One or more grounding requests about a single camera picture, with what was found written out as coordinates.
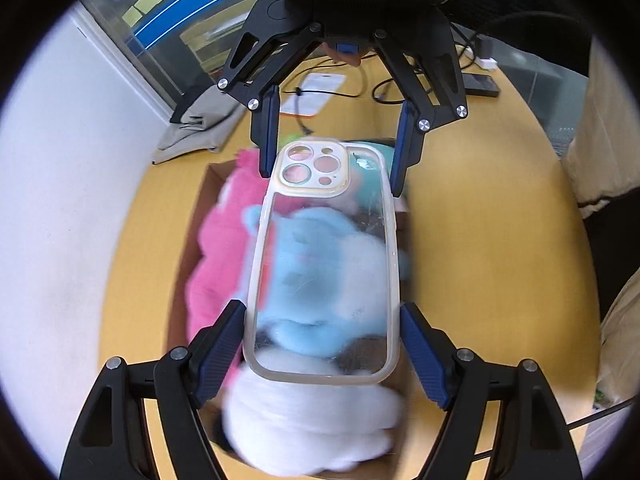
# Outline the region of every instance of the person's hand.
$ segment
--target person's hand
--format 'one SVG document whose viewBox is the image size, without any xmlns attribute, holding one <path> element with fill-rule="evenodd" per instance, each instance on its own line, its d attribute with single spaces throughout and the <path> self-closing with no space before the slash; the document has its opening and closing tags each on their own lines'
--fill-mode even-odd
<svg viewBox="0 0 640 480">
<path fill-rule="evenodd" d="M 322 47 L 327 55 L 334 61 L 346 63 L 351 66 L 360 66 L 360 59 L 362 58 L 360 54 L 344 54 L 332 49 L 327 43 L 323 43 Z"/>
</svg>

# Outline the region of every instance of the wooden table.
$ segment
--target wooden table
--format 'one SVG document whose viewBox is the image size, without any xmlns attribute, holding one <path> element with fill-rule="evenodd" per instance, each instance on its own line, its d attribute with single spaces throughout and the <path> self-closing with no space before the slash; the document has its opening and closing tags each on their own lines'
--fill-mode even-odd
<svg viewBox="0 0 640 480">
<path fill-rule="evenodd" d="M 318 116 L 305 120 L 317 135 L 395 136 L 400 107 L 369 96 L 388 77 L 386 69 L 377 58 L 364 60 L 363 67 L 363 97 L 332 97 Z M 348 75 L 341 92 L 360 90 L 357 69 L 322 71 Z M 588 242 L 542 128 L 508 79 L 500 71 L 492 76 L 500 97 L 470 97 L 468 118 L 430 132 L 422 161 L 408 171 L 414 295 L 431 325 L 457 346 L 496 363 L 535 359 L 572 421 L 590 413 L 598 367 L 598 304 Z M 388 99 L 398 97 L 392 91 Z M 280 124 L 280 135 L 299 132 L 292 117 L 281 117 Z M 162 355 L 204 168 L 234 158 L 250 145 L 248 135 L 247 115 L 221 153 L 193 153 L 147 171 L 111 268 L 99 366 L 116 354 L 129 363 Z M 497 403 L 489 403 L 477 451 L 492 446 L 496 415 Z M 396 478 L 418 474 L 443 418 L 415 381 Z M 152 402 L 148 420 L 162 478 L 175 478 Z M 583 435 L 574 431 L 577 445 Z M 268 477 L 228 457 L 221 462 L 230 478 Z M 469 478 L 482 478 L 486 462 L 475 463 Z"/>
</svg>

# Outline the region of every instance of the black cable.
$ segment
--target black cable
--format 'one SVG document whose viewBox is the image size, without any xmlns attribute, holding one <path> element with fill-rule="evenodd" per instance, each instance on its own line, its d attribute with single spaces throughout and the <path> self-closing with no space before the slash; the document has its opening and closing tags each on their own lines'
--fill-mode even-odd
<svg viewBox="0 0 640 480">
<path fill-rule="evenodd" d="M 585 424 L 589 424 L 595 420 L 599 420 L 604 416 L 611 415 L 612 413 L 618 412 L 620 410 L 624 410 L 627 406 L 631 406 L 636 400 L 638 400 L 639 396 L 633 396 L 630 399 L 619 402 L 610 408 L 606 408 L 605 410 L 600 410 L 599 412 L 593 413 L 592 415 L 585 416 L 583 418 L 579 418 L 578 420 L 574 420 L 570 424 L 566 426 L 569 430 L 575 430 L 575 428 L 580 428 L 580 426 L 584 426 Z"/>
<path fill-rule="evenodd" d="M 567 428 L 569 431 L 575 430 L 576 428 L 580 428 L 585 424 L 591 424 L 596 420 L 600 420 L 606 416 L 612 415 L 615 412 L 619 412 L 620 410 L 624 410 L 627 406 L 631 406 L 636 400 L 638 400 L 640 395 L 636 395 L 631 397 L 630 399 L 624 400 L 623 402 L 619 402 L 610 408 L 606 408 L 605 410 L 600 410 L 597 413 L 593 413 L 591 415 L 585 416 L 583 418 L 579 418 L 578 420 L 574 420 L 573 422 L 567 424 Z M 485 458 L 489 458 L 494 453 L 493 449 L 488 449 L 487 451 L 483 451 L 482 453 L 476 453 L 472 458 L 471 462 L 476 462 L 478 460 L 483 460 Z"/>
<path fill-rule="evenodd" d="M 473 56 L 471 57 L 471 60 L 469 61 L 469 63 L 467 63 L 465 66 L 461 66 L 460 70 L 466 70 L 467 68 L 472 66 L 473 63 L 476 62 L 476 51 L 475 51 L 475 49 L 473 47 L 473 42 L 478 37 L 479 34 L 484 34 L 489 29 L 495 27 L 496 25 L 500 25 L 501 23 L 508 22 L 509 20 L 513 20 L 513 19 L 517 19 L 517 18 L 530 18 L 530 17 L 556 18 L 556 19 L 559 19 L 559 20 L 567 20 L 569 22 L 580 23 L 580 20 L 578 20 L 577 18 L 574 18 L 573 16 L 569 16 L 567 14 L 561 14 L 560 12 L 550 12 L 549 10 L 521 10 L 519 12 L 511 12 L 510 14 L 505 14 L 503 16 L 499 16 L 498 18 L 494 18 L 492 20 L 488 20 L 487 22 L 482 23 L 481 25 L 479 25 L 478 28 L 476 28 L 474 33 L 469 37 L 466 37 L 466 35 L 462 33 L 462 31 L 460 30 L 460 28 L 458 28 L 457 25 L 455 25 L 454 23 L 450 23 L 449 24 L 450 27 L 465 42 L 462 45 L 462 50 L 458 54 L 458 61 L 460 61 L 462 59 L 462 57 L 465 55 L 465 51 L 468 48 L 470 48 L 472 53 L 473 53 Z M 385 79 L 384 81 L 382 81 L 379 84 L 377 84 L 374 87 L 374 89 L 371 91 L 372 99 L 375 102 L 380 103 L 381 105 L 399 105 L 399 104 L 404 103 L 404 100 L 385 101 L 385 100 L 380 99 L 380 97 L 378 97 L 376 95 L 375 91 L 378 88 L 380 88 L 383 84 L 389 83 L 390 81 L 393 81 L 393 79 Z"/>
<path fill-rule="evenodd" d="M 580 23 L 580 20 L 574 18 L 573 16 L 569 16 L 568 14 L 561 14 L 560 12 L 551 12 L 549 10 L 520 10 L 519 12 L 511 12 L 510 14 L 505 14 L 503 16 L 499 16 L 498 18 L 494 18 L 492 20 L 488 20 L 487 22 L 482 23 L 479 27 L 476 28 L 474 33 L 468 38 L 465 42 L 465 45 L 462 47 L 462 53 L 466 50 L 467 47 L 471 47 L 473 49 L 473 42 L 478 37 L 479 34 L 487 33 L 491 28 L 494 28 L 496 25 L 500 25 L 501 23 L 508 22 L 510 20 L 514 20 L 517 18 L 555 18 L 557 20 L 566 20 L 568 22 Z M 469 68 L 476 61 L 476 53 L 474 51 L 473 59 L 467 65 L 461 67 L 461 70 L 465 68 Z"/>
<path fill-rule="evenodd" d="M 367 54 L 362 59 L 369 59 L 369 58 L 375 57 L 377 55 L 378 54 L 376 54 L 376 53 Z M 304 70 L 301 70 L 300 72 L 298 72 L 296 75 L 294 75 L 290 79 L 289 83 L 291 81 L 294 81 L 298 76 L 302 75 L 303 73 L 310 72 L 311 70 L 314 70 L 316 68 L 320 68 L 320 67 L 322 67 L 322 65 L 324 63 L 326 63 L 327 61 L 331 61 L 331 60 L 332 59 L 330 59 L 330 58 L 329 59 L 324 59 L 321 62 L 316 63 L 315 65 L 313 65 L 311 67 L 308 67 L 308 68 L 305 68 Z M 337 63 L 337 64 L 334 64 L 334 65 L 331 65 L 331 66 L 327 66 L 327 68 L 335 68 L 335 67 L 345 66 L 345 65 L 347 65 L 347 63 Z M 293 103 L 293 105 L 294 105 L 294 116 L 296 118 L 296 122 L 298 123 L 298 127 L 300 128 L 300 130 L 302 131 L 302 133 L 304 135 L 306 135 L 306 136 L 307 135 L 311 135 L 314 131 L 311 128 L 309 128 L 308 126 L 306 126 L 305 123 L 302 122 L 302 118 L 300 117 L 300 108 L 299 108 L 299 106 L 300 106 L 300 104 L 299 104 L 300 96 L 302 94 L 309 93 L 309 94 L 337 95 L 337 96 L 340 96 L 340 97 L 349 97 L 349 98 L 361 97 L 361 96 L 364 95 L 364 92 L 367 91 L 367 86 L 369 86 L 369 80 L 367 78 L 367 73 L 362 68 L 362 65 L 359 65 L 358 69 L 360 70 L 360 75 L 361 75 L 361 78 L 362 78 L 362 86 L 360 88 L 360 92 L 357 93 L 357 94 L 343 94 L 341 92 L 329 92 L 329 91 L 326 91 L 326 90 L 303 90 L 299 86 L 296 86 L 295 89 L 292 90 L 292 91 L 291 90 L 283 90 L 282 91 L 283 94 L 295 94 L 296 95 L 295 101 Z"/>
<path fill-rule="evenodd" d="M 300 117 L 299 101 L 300 101 L 300 96 L 302 95 L 302 90 L 300 90 L 300 93 L 298 92 L 295 92 L 295 93 L 296 93 L 296 100 L 293 101 L 293 112 L 295 113 L 296 122 L 298 123 L 298 127 L 302 131 L 303 135 L 311 135 L 314 131 L 308 126 L 306 126 L 305 123 L 302 122 L 302 118 Z"/>
</svg>

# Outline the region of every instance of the smartphone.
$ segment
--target smartphone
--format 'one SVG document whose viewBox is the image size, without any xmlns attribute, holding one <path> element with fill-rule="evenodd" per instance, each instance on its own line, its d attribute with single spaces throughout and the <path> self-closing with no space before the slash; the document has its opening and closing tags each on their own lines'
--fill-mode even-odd
<svg viewBox="0 0 640 480">
<path fill-rule="evenodd" d="M 255 233 L 242 345 L 252 370 L 306 384 L 373 384 L 391 374 L 399 352 L 398 244 L 380 151 L 320 137 L 290 142 L 262 207 L 249 208 L 244 223 Z M 373 367 L 364 365 L 365 340 L 380 356 Z M 265 347 L 292 357 L 274 368 L 260 360 Z"/>
<path fill-rule="evenodd" d="M 463 72 L 462 82 L 465 85 L 466 95 L 482 97 L 498 97 L 500 95 L 500 89 L 490 75 Z"/>
</svg>

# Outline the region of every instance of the beige curtain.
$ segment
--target beige curtain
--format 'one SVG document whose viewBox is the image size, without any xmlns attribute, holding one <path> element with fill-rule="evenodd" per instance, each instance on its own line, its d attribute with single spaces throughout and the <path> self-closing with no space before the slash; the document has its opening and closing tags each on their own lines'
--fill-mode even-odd
<svg viewBox="0 0 640 480">
<path fill-rule="evenodd" d="M 622 74 L 597 43 L 591 48 L 582 117 L 562 164 L 579 203 L 640 186 L 640 116 Z M 583 217 L 607 203 L 583 208 Z M 635 395 L 639 385 L 640 270 L 602 322 L 598 389 L 612 402 L 620 402 Z"/>
</svg>

